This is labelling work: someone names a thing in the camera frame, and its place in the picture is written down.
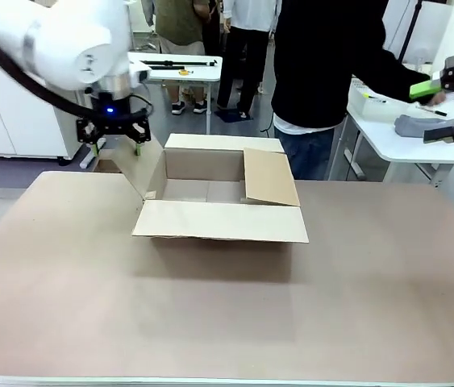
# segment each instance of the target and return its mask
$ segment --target mat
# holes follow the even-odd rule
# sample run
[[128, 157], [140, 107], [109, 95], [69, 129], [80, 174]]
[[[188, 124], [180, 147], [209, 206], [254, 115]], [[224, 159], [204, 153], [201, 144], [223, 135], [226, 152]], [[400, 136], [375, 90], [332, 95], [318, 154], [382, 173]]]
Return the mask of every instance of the mat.
[[241, 121], [250, 121], [253, 118], [248, 116], [242, 119], [237, 109], [218, 110], [215, 114], [222, 119], [224, 123], [240, 123]]

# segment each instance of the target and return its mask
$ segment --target white table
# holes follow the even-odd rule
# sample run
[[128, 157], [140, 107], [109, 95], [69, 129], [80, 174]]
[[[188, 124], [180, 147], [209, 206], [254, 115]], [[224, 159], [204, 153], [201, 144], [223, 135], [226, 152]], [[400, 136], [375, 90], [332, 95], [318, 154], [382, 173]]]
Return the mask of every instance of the white table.
[[[437, 107], [437, 110], [448, 113], [448, 119], [454, 119], [454, 101], [445, 102]], [[344, 123], [335, 160], [345, 155], [348, 161], [352, 162], [351, 167], [356, 174], [361, 173], [356, 159], [363, 139], [370, 143], [380, 158], [390, 162], [384, 182], [392, 182], [401, 165], [416, 164], [424, 175], [431, 180], [431, 184], [439, 188], [454, 167], [454, 144], [445, 142], [424, 144], [423, 139], [401, 137], [395, 132], [393, 122], [368, 121], [361, 117], [350, 103], [348, 104], [348, 113], [349, 116]], [[350, 119], [362, 134], [356, 142], [354, 155], [347, 149], [341, 152], [341, 148], [344, 148], [346, 143], [347, 122]]]
[[211, 66], [188, 66], [187, 69], [191, 72], [189, 75], [180, 75], [178, 70], [155, 70], [152, 71], [148, 83], [186, 83], [188, 85], [206, 86], [207, 87], [207, 116], [206, 116], [206, 132], [210, 134], [210, 116], [212, 115], [211, 96], [212, 84], [221, 79], [221, 68], [223, 66], [223, 58], [220, 56], [191, 56], [191, 55], [171, 55], [171, 54], [155, 54], [148, 52], [130, 52], [131, 61], [135, 60], [171, 60], [173, 62], [212, 62], [216, 61], [217, 65]]

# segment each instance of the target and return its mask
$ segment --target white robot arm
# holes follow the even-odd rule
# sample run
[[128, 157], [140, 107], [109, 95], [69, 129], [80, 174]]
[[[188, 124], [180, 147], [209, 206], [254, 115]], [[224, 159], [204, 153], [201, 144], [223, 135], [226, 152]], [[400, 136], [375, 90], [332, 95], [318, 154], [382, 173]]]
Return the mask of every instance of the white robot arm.
[[[144, 142], [149, 139], [136, 133], [148, 125], [146, 110], [132, 114], [129, 97], [150, 68], [129, 61], [129, 28], [123, 0], [58, 0], [51, 8], [0, 0], [0, 66], [39, 98], [79, 117], [82, 142], [95, 144], [106, 133]], [[64, 100], [26, 72], [60, 89], [87, 90], [93, 109]]]

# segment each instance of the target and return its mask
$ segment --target white shirt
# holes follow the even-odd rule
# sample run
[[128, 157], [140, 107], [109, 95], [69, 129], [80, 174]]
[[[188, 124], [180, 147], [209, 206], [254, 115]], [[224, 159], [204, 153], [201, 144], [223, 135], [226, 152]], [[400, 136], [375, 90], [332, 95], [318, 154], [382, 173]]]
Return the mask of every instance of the white shirt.
[[276, 129], [287, 135], [305, 135], [307, 133], [316, 133], [317, 131], [328, 131], [335, 127], [299, 127], [288, 123], [287, 121], [280, 119], [275, 113], [273, 113], [273, 125]]
[[223, 0], [224, 18], [243, 30], [275, 30], [281, 9], [282, 0]]

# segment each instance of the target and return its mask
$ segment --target open cardboard box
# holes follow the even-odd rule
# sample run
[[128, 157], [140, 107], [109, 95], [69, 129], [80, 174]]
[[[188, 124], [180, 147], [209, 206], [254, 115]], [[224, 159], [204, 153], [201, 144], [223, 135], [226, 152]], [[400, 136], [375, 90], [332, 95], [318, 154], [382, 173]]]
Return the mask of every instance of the open cardboard box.
[[144, 200], [134, 236], [309, 243], [277, 139], [171, 135], [134, 149], [125, 138], [106, 156]]

